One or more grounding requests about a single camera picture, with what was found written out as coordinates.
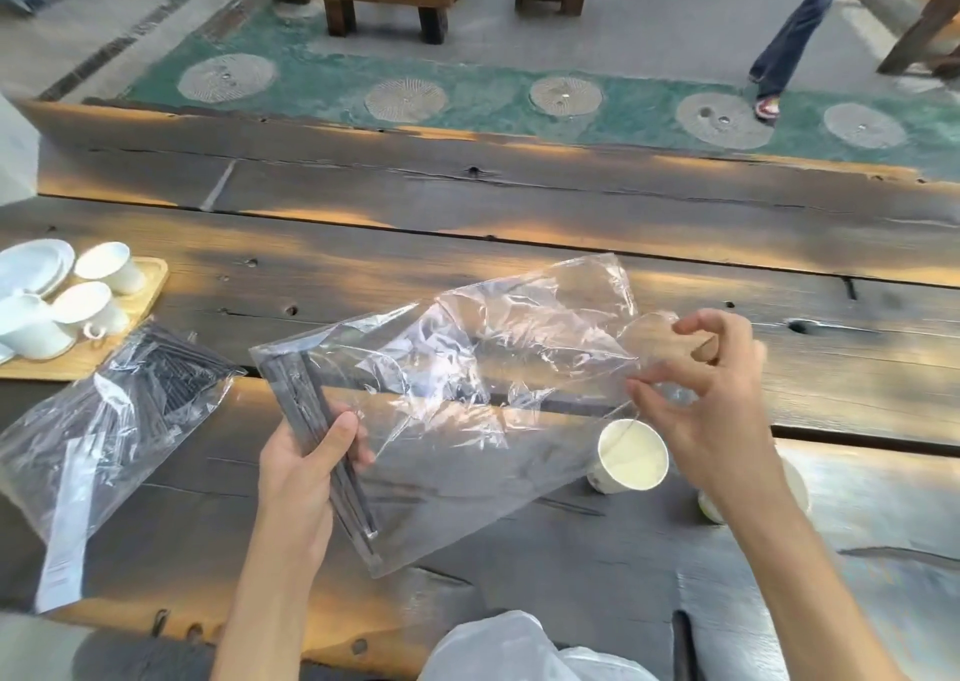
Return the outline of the person's right forearm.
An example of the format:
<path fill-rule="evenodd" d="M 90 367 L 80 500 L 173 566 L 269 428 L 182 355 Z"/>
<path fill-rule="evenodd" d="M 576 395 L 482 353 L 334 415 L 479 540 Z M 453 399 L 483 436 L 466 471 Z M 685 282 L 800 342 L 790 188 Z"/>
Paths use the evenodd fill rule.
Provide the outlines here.
<path fill-rule="evenodd" d="M 782 461 L 705 488 L 743 551 L 790 681 L 908 681 L 790 491 Z"/>

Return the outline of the person's right hand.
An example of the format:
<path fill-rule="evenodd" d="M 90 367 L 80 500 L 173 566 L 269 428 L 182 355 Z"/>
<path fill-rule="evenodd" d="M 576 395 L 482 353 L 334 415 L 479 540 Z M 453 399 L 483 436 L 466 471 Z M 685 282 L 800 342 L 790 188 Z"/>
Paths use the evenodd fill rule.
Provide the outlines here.
<path fill-rule="evenodd" d="M 754 338 L 748 320 L 717 309 L 688 314 L 672 329 L 682 336 L 709 333 L 715 343 L 707 357 L 669 358 L 636 375 L 702 375 L 697 398 L 673 383 L 654 385 L 672 403 L 692 407 L 701 416 L 701 437 L 662 436 L 678 467 L 703 492 L 720 472 L 758 478 L 761 466 L 779 457 L 762 395 L 765 347 Z"/>

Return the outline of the white plastic bag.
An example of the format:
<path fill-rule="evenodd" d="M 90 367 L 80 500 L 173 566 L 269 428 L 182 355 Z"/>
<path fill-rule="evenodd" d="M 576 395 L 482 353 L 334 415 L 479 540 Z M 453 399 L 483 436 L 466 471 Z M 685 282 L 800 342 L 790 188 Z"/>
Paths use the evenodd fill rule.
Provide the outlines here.
<path fill-rule="evenodd" d="M 641 664 L 583 646 L 559 648 L 541 622 L 508 611 L 451 629 L 416 681 L 658 681 Z"/>

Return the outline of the clear plastic bag with label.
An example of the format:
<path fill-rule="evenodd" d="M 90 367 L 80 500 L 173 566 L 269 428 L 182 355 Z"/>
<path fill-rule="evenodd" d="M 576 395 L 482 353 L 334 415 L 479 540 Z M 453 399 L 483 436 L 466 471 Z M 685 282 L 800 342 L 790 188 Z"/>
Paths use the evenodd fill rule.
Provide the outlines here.
<path fill-rule="evenodd" d="M 90 538 L 201 426 L 173 443 L 144 441 L 98 395 L 94 371 L 0 433 L 0 494 L 45 544 L 38 614 L 82 599 Z"/>

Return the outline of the wooden tray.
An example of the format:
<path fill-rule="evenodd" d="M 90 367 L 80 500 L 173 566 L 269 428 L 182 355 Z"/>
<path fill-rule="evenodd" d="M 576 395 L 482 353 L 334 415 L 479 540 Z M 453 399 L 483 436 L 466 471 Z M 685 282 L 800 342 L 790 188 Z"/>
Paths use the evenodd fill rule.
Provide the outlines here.
<path fill-rule="evenodd" d="M 168 280 L 170 270 L 163 259 L 136 257 L 134 262 L 145 274 L 146 284 L 133 295 L 115 297 L 128 316 L 128 325 L 123 332 L 102 340 L 80 337 L 66 352 L 50 360 L 35 361 L 15 356 L 0 364 L 0 380 L 67 382 L 82 379 L 94 371 L 150 316 Z"/>

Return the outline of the person's left forearm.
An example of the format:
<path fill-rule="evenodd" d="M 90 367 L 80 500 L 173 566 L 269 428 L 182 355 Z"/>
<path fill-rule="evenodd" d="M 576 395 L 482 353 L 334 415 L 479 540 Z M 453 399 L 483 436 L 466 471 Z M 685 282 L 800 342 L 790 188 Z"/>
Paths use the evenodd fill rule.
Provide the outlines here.
<path fill-rule="evenodd" d="M 255 525 L 210 681 L 299 681 L 309 592 L 330 534 L 328 523 L 307 534 Z"/>

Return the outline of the white ceramic cup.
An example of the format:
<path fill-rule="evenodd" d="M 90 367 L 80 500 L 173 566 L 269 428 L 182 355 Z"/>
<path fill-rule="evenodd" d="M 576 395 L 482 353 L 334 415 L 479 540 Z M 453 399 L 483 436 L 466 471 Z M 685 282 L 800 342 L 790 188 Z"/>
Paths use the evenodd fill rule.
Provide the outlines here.
<path fill-rule="evenodd" d="M 33 294 L 0 299 L 0 365 L 16 358 L 55 359 L 76 344 L 77 338 L 55 320 L 53 308 Z"/>
<path fill-rule="evenodd" d="M 131 324 L 111 287 L 100 281 L 68 287 L 54 299 L 51 307 L 54 321 L 64 331 L 91 342 L 119 335 Z"/>
<path fill-rule="evenodd" d="M 105 242 L 76 260 L 74 274 L 81 280 L 102 282 L 114 295 L 121 297 L 139 293 L 147 285 L 147 277 L 138 266 L 131 248 L 122 242 Z"/>

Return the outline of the white paper cup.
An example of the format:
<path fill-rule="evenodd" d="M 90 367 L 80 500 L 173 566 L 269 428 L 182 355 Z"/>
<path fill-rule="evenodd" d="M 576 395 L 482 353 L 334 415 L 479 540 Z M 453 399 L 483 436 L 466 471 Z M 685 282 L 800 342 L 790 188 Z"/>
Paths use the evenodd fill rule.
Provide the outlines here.
<path fill-rule="evenodd" d="M 669 452 L 659 433 L 639 420 L 620 419 L 600 432 L 593 466 L 586 474 L 595 492 L 646 492 L 669 470 Z"/>
<path fill-rule="evenodd" d="M 811 512 L 810 493 L 800 471 L 785 456 L 780 456 L 783 465 L 784 475 L 796 503 L 805 515 L 809 516 Z M 698 493 L 698 506 L 702 515 L 710 522 L 716 525 L 727 525 L 726 518 L 720 513 L 718 508 L 709 499 L 705 492 Z"/>

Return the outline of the bundle of black straws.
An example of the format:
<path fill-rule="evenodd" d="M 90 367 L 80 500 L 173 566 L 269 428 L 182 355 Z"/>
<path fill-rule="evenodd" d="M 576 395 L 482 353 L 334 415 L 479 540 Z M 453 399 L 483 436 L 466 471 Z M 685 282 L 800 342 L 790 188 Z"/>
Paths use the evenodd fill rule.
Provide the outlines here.
<path fill-rule="evenodd" d="M 173 443 L 202 424 L 246 372 L 156 322 L 136 328 L 94 371 L 93 385 L 144 441 Z"/>
<path fill-rule="evenodd" d="M 303 454 L 318 447 L 336 420 L 325 394 L 321 369 L 306 351 L 265 354 L 258 370 L 269 383 L 281 410 L 293 429 Z M 380 561 L 374 548 L 378 527 L 371 507 L 348 455 L 340 459 L 330 476 L 331 501 L 347 536 L 362 559 L 372 567 Z"/>

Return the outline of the person's left hand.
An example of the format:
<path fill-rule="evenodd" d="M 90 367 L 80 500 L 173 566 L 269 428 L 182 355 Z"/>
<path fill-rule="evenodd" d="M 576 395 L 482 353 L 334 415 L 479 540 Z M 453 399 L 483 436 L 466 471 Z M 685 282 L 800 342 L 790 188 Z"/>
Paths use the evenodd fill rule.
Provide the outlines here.
<path fill-rule="evenodd" d="M 335 416 L 348 410 L 335 404 Z M 375 460 L 368 433 L 361 423 L 361 463 Z M 282 420 L 264 445 L 259 460 L 258 508 L 254 536 L 291 563 L 318 567 L 330 542 L 333 510 L 331 472 L 314 470 L 314 451 L 303 454 L 287 420 Z"/>

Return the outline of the round grooved millstone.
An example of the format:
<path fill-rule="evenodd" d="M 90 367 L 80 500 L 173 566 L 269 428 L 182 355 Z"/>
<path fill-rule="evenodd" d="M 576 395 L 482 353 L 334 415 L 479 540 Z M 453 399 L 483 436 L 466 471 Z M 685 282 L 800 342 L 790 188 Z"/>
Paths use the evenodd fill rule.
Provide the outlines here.
<path fill-rule="evenodd" d="M 438 84 L 421 79 L 393 79 L 378 82 L 366 93 L 366 111 L 392 124 L 416 124 L 443 112 L 449 98 Z"/>
<path fill-rule="evenodd" d="M 675 109 L 675 119 L 692 137 L 724 150 L 757 150 L 774 136 L 774 128 L 759 121 L 746 100 L 716 91 L 685 97 Z"/>
<path fill-rule="evenodd" d="M 597 84 L 573 77 L 536 80 L 529 89 L 529 98 L 539 111 L 558 118 L 593 114 L 604 102 Z"/>
<path fill-rule="evenodd" d="M 267 90 L 278 75 L 277 65 L 262 56 L 215 56 L 186 69 L 176 89 L 194 103 L 233 103 Z"/>
<path fill-rule="evenodd" d="M 893 149 L 908 140 L 897 119 L 863 104 L 834 104 L 823 113 L 822 123 L 833 136 L 863 150 Z"/>

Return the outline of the wooden table leg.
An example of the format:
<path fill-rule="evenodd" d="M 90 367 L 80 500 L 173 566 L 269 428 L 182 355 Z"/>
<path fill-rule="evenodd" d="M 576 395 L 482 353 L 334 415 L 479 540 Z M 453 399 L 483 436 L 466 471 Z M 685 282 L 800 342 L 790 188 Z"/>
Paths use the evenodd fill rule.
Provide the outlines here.
<path fill-rule="evenodd" d="M 936 78 L 960 78 L 960 44 L 948 56 L 926 58 L 929 44 L 959 14 L 960 0 L 928 0 L 918 20 L 894 44 L 876 72 L 884 76 L 898 77 L 911 65 L 923 63 L 931 69 Z"/>

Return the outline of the stack of white plates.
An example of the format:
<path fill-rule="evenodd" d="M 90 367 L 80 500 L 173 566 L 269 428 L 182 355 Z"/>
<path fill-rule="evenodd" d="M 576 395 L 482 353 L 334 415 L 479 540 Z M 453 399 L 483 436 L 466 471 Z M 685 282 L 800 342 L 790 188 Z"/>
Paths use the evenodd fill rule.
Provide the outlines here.
<path fill-rule="evenodd" d="M 75 250 L 64 240 L 36 239 L 0 250 L 0 300 L 18 294 L 42 299 L 71 274 Z"/>

